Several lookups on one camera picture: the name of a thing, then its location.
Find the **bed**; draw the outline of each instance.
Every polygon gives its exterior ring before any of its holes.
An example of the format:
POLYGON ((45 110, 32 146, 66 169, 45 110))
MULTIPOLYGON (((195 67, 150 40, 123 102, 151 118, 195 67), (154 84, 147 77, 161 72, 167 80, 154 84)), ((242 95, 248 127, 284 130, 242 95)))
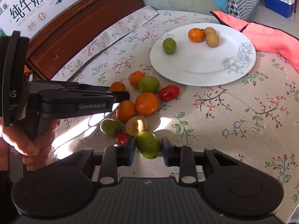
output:
MULTIPOLYGON (((161 87, 173 84, 151 66, 149 54, 157 39, 186 24, 218 23, 209 15, 157 11, 144 7, 142 0, 86 1, 90 3, 79 2, 32 39, 28 65, 44 79, 100 86, 122 81, 133 102, 139 92, 128 78, 134 71, 155 76, 161 87)), ((160 101, 159 110, 147 117, 149 131, 196 151, 214 147, 270 174, 284 188, 277 216, 287 223, 299 202, 298 79, 284 57, 257 51, 253 69, 235 82, 216 87, 179 85, 179 98, 160 101)), ((103 118, 116 119, 115 110, 64 119, 49 163, 84 147, 99 151, 115 144, 101 133, 103 118)), ((200 167, 197 172, 203 181, 200 167)), ((177 178, 178 168, 165 167, 162 158, 149 160, 135 154, 133 165, 120 167, 118 173, 119 177, 177 178)))

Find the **round pad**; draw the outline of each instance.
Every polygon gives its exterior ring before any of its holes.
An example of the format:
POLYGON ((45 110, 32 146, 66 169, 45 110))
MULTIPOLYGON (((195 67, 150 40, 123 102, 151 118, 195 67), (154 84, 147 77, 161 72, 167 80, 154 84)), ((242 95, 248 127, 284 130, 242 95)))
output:
POLYGON ((82 208, 92 193, 91 181, 80 171, 59 166, 24 176, 12 188, 12 200, 21 214, 57 218, 82 208))
POLYGON ((260 218, 276 213, 283 188, 273 177, 241 164, 217 168, 206 179, 203 194, 219 213, 260 218))

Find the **green lime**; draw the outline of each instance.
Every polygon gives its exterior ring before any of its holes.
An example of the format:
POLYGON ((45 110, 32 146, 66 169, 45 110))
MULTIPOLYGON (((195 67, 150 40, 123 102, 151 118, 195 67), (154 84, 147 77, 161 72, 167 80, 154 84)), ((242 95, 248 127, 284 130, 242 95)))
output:
POLYGON ((163 50, 167 54, 173 54, 176 51, 176 42, 172 38, 167 38, 163 41, 163 50))
POLYGON ((113 119, 105 119, 100 125, 101 131, 109 138, 115 138, 118 133, 122 132, 120 123, 113 119))
POLYGON ((160 141, 149 131, 141 132, 136 137, 136 146, 141 155, 148 159, 156 158, 161 152, 160 141))
POLYGON ((157 154, 157 155, 145 155, 145 154, 141 154, 141 155, 144 156, 147 159, 155 159, 155 158, 157 158, 159 156, 159 154, 157 154))
POLYGON ((138 88, 143 93, 157 93, 159 91, 160 82, 153 76, 145 76, 140 79, 138 88))

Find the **wooden cabinet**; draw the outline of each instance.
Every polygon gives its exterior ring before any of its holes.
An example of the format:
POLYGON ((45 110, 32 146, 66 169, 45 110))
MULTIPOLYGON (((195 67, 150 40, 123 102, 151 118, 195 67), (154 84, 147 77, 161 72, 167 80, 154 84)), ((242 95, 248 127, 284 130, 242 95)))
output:
POLYGON ((144 6, 142 0, 81 0, 43 28, 29 43, 27 65, 51 79, 105 29, 144 6))

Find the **floral tablecloth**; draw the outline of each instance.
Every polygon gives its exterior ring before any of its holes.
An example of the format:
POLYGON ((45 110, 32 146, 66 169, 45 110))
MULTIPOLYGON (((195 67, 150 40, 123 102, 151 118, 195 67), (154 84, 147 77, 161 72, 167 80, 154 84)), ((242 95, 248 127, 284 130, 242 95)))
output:
MULTIPOLYGON (((134 71, 156 77, 161 88, 175 84, 151 66, 149 55, 157 39, 174 28, 201 22, 218 23, 212 16, 145 7, 100 34, 53 79, 101 86, 122 81, 134 102, 140 94, 128 81, 134 71)), ((215 87, 178 84, 179 97, 160 101, 158 111, 146 119, 158 138, 167 136, 173 144, 196 151, 214 147, 275 177, 284 188, 277 215, 286 223, 299 202, 298 85, 299 75, 285 58, 257 52, 253 69, 241 79, 215 87)), ((50 162, 84 147, 99 151, 115 144, 100 131, 103 117, 116 119, 115 112, 65 119, 50 162)), ((202 169, 197 170, 202 181, 202 169)), ((120 177, 177 177, 178 172, 178 167, 166 167, 162 158, 148 160, 139 154, 131 167, 119 168, 120 177)))

